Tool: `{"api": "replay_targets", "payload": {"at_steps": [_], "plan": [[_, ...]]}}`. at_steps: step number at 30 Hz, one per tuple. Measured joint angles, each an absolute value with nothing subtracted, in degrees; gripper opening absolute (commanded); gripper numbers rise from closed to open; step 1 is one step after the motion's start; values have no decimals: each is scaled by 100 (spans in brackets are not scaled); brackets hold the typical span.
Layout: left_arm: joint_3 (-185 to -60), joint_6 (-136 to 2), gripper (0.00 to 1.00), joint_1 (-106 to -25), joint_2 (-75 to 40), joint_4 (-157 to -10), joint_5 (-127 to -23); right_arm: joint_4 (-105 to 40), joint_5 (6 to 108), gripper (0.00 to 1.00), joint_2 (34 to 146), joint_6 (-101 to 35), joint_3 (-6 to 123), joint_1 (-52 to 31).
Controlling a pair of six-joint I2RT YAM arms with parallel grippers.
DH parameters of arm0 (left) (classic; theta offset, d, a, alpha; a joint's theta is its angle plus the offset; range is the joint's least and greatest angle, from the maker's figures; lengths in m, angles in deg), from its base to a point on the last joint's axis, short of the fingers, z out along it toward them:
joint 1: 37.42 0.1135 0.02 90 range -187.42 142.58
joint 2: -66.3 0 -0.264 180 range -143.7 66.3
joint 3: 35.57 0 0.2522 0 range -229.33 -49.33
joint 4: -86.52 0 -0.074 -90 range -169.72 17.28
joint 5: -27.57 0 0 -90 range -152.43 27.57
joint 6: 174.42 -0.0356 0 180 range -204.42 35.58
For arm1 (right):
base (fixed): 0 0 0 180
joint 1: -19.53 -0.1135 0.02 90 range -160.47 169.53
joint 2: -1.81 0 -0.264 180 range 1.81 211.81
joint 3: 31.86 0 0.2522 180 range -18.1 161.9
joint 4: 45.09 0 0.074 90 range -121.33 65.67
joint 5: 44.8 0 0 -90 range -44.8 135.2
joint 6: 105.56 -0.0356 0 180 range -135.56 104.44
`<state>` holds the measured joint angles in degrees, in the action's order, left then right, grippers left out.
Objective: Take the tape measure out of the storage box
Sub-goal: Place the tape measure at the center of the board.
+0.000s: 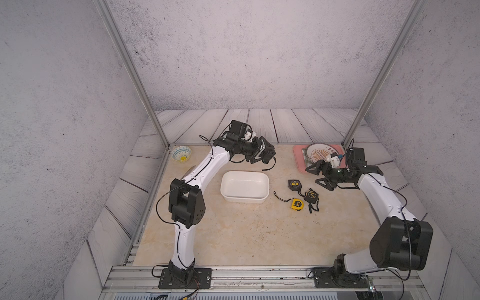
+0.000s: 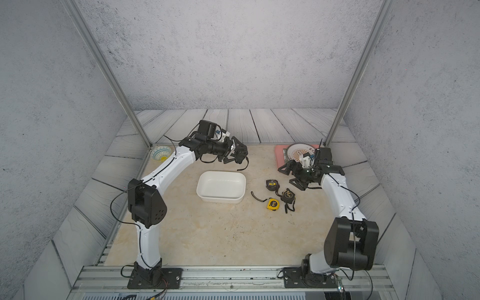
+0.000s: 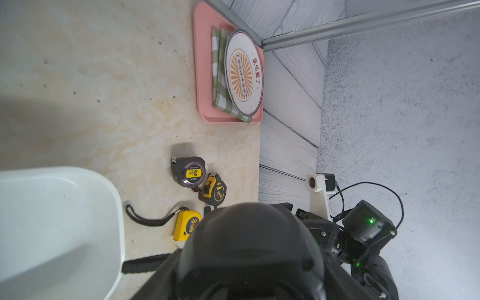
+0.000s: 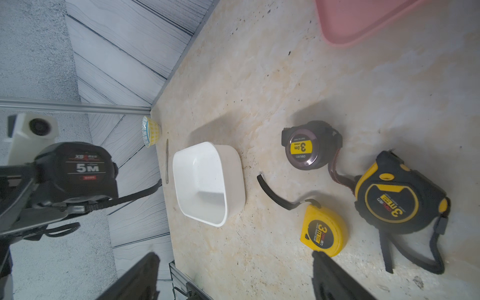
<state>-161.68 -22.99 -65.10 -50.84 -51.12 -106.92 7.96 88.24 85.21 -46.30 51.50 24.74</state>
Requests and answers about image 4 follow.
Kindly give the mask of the small yellow tape measure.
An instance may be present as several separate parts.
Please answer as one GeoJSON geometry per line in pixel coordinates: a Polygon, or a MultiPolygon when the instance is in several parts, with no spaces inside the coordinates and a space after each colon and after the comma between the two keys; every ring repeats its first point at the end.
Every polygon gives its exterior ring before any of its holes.
{"type": "Polygon", "coordinates": [[[266,183],[262,174],[257,181],[265,194],[285,210],[295,210],[308,204],[304,215],[300,241],[313,251],[323,252],[330,258],[338,255],[348,241],[348,228],[343,218],[315,199],[290,202],[278,196],[266,183]]]}

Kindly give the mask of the large black tape measure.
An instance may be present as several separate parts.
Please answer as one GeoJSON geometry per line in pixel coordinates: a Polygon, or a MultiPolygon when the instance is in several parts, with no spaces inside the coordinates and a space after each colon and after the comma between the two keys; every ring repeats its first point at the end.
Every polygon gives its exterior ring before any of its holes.
{"type": "Polygon", "coordinates": [[[155,185],[120,197],[118,167],[104,148],[85,142],[60,142],[48,146],[34,159],[37,188],[33,208],[57,208],[69,214],[88,214],[155,193],[155,185]]]}

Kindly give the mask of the black yellow rubber tape measure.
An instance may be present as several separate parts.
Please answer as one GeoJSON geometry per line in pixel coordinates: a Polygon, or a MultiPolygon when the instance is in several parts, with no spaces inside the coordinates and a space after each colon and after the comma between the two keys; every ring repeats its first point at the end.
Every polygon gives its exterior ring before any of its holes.
{"type": "Polygon", "coordinates": [[[445,272],[438,247],[445,234],[451,211],[446,192],[420,172],[412,170],[392,151],[382,151],[373,165],[360,176],[353,189],[360,216],[379,231],[385,269],[394,269],[390,247],[394,246],[414,265],[435,275],[445,272]],[[410,235],[433,225],[427,261],[402,245],[399,235],[410,235]]]}

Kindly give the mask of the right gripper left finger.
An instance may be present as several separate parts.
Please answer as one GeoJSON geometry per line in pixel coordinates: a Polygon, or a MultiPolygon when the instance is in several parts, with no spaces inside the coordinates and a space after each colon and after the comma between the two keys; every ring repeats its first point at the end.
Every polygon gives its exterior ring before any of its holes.
{"type": "Polygon", "coordinates": [[[130,270],[103,292],[98,300],[157,300],[157,279],[160,258],[147,253],[130,270]]]}

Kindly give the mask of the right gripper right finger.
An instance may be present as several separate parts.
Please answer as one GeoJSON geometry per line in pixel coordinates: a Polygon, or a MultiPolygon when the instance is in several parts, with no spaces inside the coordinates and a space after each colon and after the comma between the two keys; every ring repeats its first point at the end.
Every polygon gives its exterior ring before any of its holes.
{"type": "Polygon", "coordinates": [[[317,300],[375,300],[326,253],[313,251],[312,286],[317,300]]]}

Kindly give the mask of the round dark grey tape measure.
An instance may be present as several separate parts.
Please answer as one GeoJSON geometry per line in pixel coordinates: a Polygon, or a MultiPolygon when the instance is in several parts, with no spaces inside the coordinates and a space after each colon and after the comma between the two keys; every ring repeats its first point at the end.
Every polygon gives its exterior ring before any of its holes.
{"type": "Polygon", "coordinates": [[[355,182],[336,171],[343,137],[327,122],[310,121],[301,126],[285,127],[281,132],[281,145],[285,148],[288,161],[296,169],[309,171],[327,166],[335,183],[355,190],[355,182]]]}

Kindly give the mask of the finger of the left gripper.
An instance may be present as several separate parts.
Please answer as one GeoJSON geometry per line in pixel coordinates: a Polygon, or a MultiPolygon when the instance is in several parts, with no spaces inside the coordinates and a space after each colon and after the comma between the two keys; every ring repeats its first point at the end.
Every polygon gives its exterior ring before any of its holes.
{"type": "Polygon", "coordinates": [[[48,226],[66,221],[91,212],[90,204],[70,204],[36,208],[19,208],[13,205],[1,205],[2,240],[40,240],[42,236],[60,238],[80,228],[79,222],[69,223],[55,228],[48,226]]]}
{"type": "Polygon", "coordinates": [[[24,212],[36,184],[33,164],[1,166],[1,179],[6,183],[6,197],[1,201],[1,234],[12,235],[41,226],[40,215],[31,209],[24,212]]]}

